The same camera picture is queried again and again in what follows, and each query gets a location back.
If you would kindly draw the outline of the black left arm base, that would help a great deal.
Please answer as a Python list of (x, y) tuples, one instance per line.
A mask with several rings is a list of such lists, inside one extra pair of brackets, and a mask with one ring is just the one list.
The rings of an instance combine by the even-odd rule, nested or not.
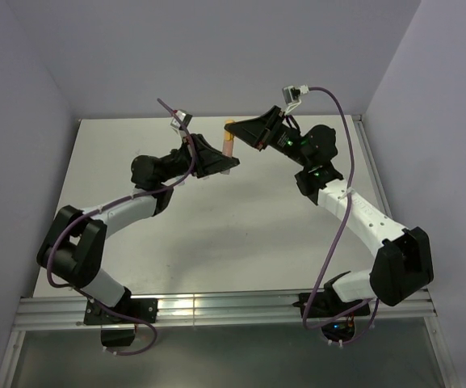
[[(157, 312), (156, 298), (132, 298), (118, 310), (100, 302), (88, 301), (83, 324), (100, 327), (100, 342), (106, 351), (115, 352), (119, 356), (132, 356), (150, 350), (157, 342), (158, 333), (153, 326), (157, 320)], [(139, 326), (149, 328), (152, 338), (144, 348), (128, 350), (136, 339)]]

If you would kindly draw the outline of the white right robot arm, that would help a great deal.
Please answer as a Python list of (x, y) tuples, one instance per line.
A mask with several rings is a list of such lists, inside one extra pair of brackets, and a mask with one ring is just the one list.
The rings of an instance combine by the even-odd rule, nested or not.
[(274, 106), (262, 116), (227, 123), (225, 130), (256, 150), (270, 146), (301, 165), (295, 176), (300, 193), (343, 222), (373, 255), (372, 268), (326, 283), (325, 309), (340, 315), (353, 301), (373, 298), (395, 306), (426, 287), (434, 279), (426, 231), (385, 216), (349, 185), (332, 163), (338, 154), (334, 129), (317, 124), (302, 134), (288, 123)]

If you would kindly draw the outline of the yellow pen cap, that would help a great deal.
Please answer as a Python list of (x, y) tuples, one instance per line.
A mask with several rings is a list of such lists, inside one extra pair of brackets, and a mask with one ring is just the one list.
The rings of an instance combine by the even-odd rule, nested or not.
[(224, 130), (225, 130), (224, 140), (225, 141), (232, 141), (234, 139), (234, 135), (229, 131), (229, 126), (234, 123), (235, 123), (234, 120), (225, 121), (225, 125), (224, 125)]

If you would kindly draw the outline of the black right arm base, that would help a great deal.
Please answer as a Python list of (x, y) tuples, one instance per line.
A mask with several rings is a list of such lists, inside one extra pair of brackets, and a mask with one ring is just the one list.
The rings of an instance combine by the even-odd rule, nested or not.
[[(300, 310), (301, 317), (304, 317), (304, 310), (309, 296), (310, 293), (299, 293), (297, 301), (292, 304), (293, 307)], [(325, 291), (320, 291), (313, 300), (308, 317), (324, 319), (332, 318), (361, 302), (362, 300), (355, 300), (345, 303), (337, 297), (329, 296)], [(356, 333), (355, 318), (368, 317), (370, 312), (370, 307), (366, 304), (349, 314), (344, 314), (339, 320), (323, 326), (321, 328), (321, 332), (327, 340), (331, 340), (335, 343), (352, 340)]]

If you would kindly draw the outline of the yellow highlighter pen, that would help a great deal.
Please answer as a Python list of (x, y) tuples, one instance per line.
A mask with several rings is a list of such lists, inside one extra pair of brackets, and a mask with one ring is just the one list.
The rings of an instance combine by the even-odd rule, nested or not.
[(224, 141), (222, 146), (222, 154), (227, 157), (233, 156), (234, 135), (225, 131)]

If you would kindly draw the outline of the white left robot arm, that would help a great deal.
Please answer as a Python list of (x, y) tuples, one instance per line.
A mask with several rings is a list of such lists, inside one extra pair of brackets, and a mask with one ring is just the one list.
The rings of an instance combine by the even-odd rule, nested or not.
[(238, 166), (238, 158), (211, 147), (201, 134), (185, 137), (166, 156), (140, 155), (131, 164), (132, 194), (89, 209), (66, 205), (54, 218), (37, 254), (37, 263), (89, 298), (103, 304), (102, 312), (114, 323), (133, 311), (131, 291), (102, 268), (108, 238), (131, 224), (163, 212), (174, 188), (170, 179), (190, 175), (201, 179)]

